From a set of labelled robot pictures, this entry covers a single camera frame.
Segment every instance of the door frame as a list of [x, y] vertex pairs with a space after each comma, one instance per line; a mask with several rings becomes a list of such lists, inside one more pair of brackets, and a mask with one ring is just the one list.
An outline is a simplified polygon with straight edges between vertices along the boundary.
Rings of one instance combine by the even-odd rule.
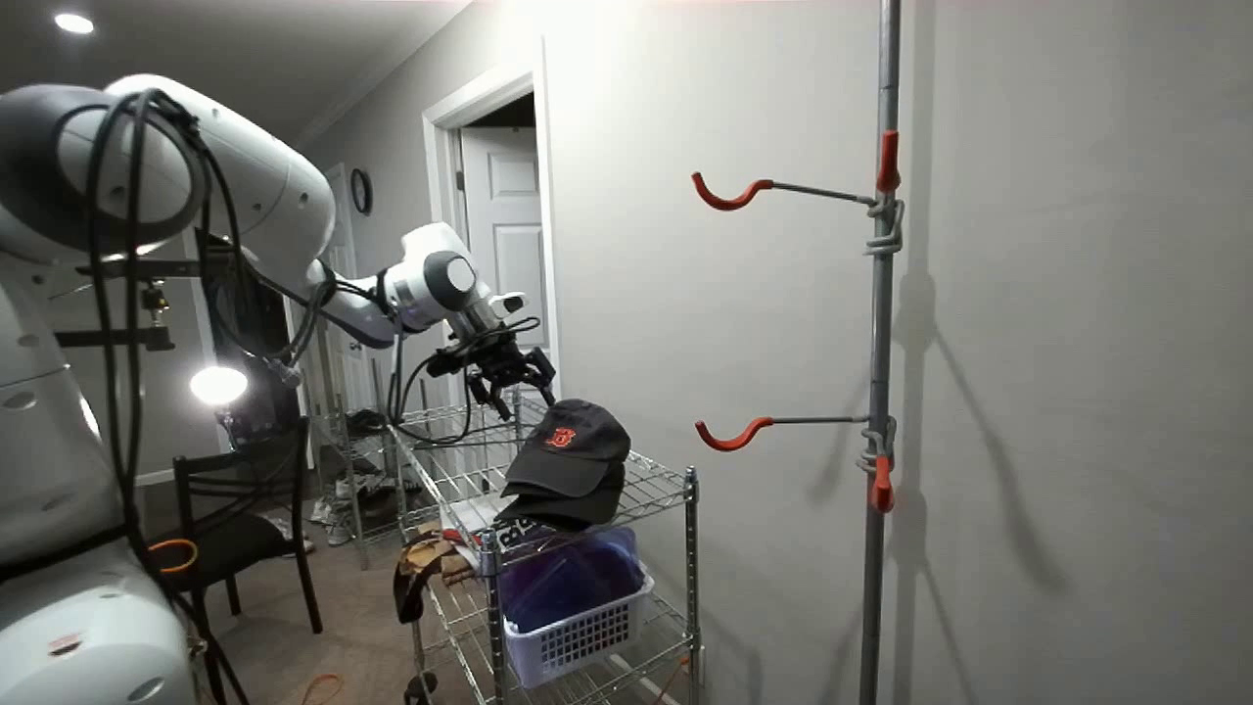
[[537, 168], [541, 168], [541, 232], [543, 232], [543, 321], [547, 321], [547, 357], [555, 369], [554, 398], [559, 401], [559, 321], [555, 321], [555, 227], [554, 227], [554, 136], [547, 136], [547, 84], [543, 84], [543, 46], [534, 65], [500, 69], [461, 84], [423, 109], [423, 157], [427, 157], [427, 203], [430, 220], [457, 225], [457, 129], [478, 117], [534, 96], [537, 101]]

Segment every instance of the ceiling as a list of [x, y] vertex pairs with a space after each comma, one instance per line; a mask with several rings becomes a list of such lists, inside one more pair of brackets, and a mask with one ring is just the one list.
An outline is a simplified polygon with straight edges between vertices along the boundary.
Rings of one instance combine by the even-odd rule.
[[157, 70], [304, 146], [469, 0], [93, 0], [87, 40], [50, 6], [0, 0], [0, 91]]

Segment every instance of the basket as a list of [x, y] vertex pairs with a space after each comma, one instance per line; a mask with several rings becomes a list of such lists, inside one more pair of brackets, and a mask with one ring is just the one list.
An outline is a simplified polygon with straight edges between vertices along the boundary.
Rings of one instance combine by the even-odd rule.
[[639, 563], [644, 584], [633, 597], [601, 603], [590, 613], [519, 630], [504, 625], [504, 652], [521, 690], [543, 687], [639, 636], [644, 599], [653, 591], [653, 576]]

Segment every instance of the wall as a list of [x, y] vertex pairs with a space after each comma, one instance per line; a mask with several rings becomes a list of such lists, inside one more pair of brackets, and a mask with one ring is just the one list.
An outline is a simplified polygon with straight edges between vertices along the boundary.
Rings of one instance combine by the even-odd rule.
[[[884, 703], [1246, 703], [1253, 676], [1253, 7], [906, 6]], [[543, 57], [567, 398], [703, 465], [710, 703], [853, 703], [858, 431], [746, 456], [690, 422], [863, 411], [874, 0], [473, 6], [315, 148], [423, 225], [419, 117]]]

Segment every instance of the chair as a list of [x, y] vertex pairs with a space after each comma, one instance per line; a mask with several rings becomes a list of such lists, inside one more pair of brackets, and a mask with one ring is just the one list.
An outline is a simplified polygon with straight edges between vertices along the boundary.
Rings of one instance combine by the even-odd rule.
[[303, 421], [293, 431], [251, 437], [233, 456], [177, 460], [177, 507], [180, 528], [199, 550], [199, 562], [174, 576], [177, 591], [194, 591], [199, 629], [208, 629], [204, 591], [226, 584], [233, 617], [238, 617], [235, 576], [272, 556], [293, 556], [315, 636], [320, 636], [320, 613], [311, 580], [304, 537], [303, 537], [303, 485], [304, 485], [304, 437]]

